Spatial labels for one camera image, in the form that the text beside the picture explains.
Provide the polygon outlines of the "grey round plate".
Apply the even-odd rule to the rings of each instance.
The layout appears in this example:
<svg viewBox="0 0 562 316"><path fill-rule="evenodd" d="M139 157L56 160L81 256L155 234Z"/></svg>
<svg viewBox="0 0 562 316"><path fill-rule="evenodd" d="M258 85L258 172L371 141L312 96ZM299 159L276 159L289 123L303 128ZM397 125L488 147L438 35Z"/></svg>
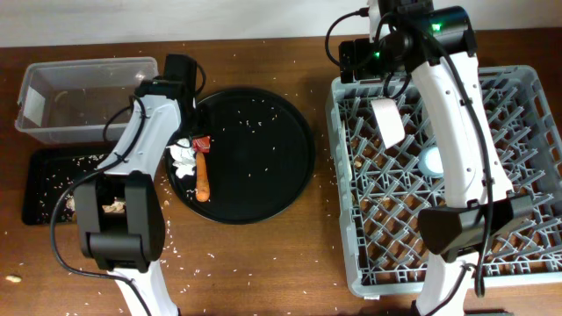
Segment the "grey round plate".
<svg viewBox="0 0 562 316"><path fill-rule="evenodd" d="M430 122L429 113L425 105L421 108L421 122L422 122L422 130L424 134L429 139L432 139L435 135L434 135L433 127Z"/></svg>

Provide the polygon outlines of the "white tissue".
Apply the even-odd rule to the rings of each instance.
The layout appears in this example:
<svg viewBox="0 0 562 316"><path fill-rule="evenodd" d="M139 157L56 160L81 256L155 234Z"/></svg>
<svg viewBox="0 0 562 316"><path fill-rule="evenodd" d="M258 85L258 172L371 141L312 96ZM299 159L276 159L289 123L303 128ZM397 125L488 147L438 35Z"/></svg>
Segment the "white tissue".
<svg viewBox="0 0 562 316"><path fill-rule="evenodd" d="M177 178L194 176L196 168L195 151L192 147L181 147L178 145L169 146L169 153L172 157L172 166L176 168Z"/></svg>

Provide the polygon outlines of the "orange carrot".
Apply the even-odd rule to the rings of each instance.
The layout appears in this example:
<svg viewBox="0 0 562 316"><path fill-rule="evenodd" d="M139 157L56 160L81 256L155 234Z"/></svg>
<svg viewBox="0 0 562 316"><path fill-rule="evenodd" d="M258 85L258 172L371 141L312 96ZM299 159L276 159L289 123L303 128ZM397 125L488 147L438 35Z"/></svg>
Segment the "orange carrot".
<svg viewBox="0 0 562 316"><path fill-rule="evenodd" d="M196 153L196 199L199 202L206 202L210 198L210 185L208 181L205 155L202 152Z"/></svg>

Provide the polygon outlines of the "light blue plastic cup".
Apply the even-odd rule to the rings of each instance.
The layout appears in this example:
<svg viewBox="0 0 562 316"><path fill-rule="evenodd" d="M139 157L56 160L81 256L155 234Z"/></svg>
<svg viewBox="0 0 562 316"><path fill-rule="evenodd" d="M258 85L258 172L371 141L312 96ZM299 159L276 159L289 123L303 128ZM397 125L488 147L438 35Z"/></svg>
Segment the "light blue plastic cup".
<svg viewBox="0 0 562 316"><path fill-rule="evenodd" d="M426 147L418 155L418 169L425 176L442 178L443 163L437 146Z"/></svg>

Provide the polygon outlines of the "rice and food waste pile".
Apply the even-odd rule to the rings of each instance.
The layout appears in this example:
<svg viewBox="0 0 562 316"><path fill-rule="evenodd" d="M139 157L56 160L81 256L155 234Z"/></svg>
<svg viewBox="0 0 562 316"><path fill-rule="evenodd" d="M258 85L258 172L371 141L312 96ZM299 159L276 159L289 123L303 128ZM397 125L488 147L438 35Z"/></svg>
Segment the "rice and food waste pile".
<svg viewBox="0 0 562 316"><path fill-rule="evenodd" d="M76 211L76 203L73 197L69 197L65 204L66 208L72 212ZM110 205L102 205L104 213L124 213L126 211L126 201L123 198L114 198Z"/></svg>

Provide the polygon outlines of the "red snack wrapper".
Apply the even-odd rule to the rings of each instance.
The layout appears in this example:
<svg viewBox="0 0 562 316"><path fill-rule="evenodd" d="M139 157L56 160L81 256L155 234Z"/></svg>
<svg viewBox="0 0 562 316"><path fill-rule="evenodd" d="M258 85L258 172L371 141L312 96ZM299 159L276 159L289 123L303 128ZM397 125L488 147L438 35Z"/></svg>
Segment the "red snack wrapper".
<svg viewBox="0 0 562 316"><path fill-rule="evenodd" d="M193 150L198 153L207 154L210 152L211 148L211 137L210 136L203 136L200 138L193 139L191 141Z"/></svg>

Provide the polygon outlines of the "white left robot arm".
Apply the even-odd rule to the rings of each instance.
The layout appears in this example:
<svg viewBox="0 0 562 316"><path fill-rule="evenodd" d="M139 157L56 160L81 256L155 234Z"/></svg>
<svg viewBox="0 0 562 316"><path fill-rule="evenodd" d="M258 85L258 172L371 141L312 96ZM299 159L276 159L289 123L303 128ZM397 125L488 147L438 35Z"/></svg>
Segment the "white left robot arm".
<svg viewBox="0 0 562 316"><path fill-rule="evenodd" d="M165 222L155 172L167 147L207 133L196 97L205 73L190 56L170 54L162 75L130 96L132 116L115 148L73 183L80 247L94 277L116 282L133 315L177 315L160 257Z"/></svg>

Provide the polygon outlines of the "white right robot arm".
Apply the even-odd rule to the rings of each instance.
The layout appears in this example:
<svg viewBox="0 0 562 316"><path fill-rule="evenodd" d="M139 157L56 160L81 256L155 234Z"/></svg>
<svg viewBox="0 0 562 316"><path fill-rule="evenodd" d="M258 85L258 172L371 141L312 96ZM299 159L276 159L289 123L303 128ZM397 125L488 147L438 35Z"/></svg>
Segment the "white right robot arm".
<svg viewBox="0 0 562 316"><path fill-rule="evenodd" d="M477 44L466 10L430 1L371 1L357 11L367 39L344 41L333 63L345 83L407 72L429 116L443 166L445 201L422 209L418 228L429 261L414 315L460 315L465 295L485 294L484 261L493 239L532 212L517 194L494 145L479 84Z"/></svg>

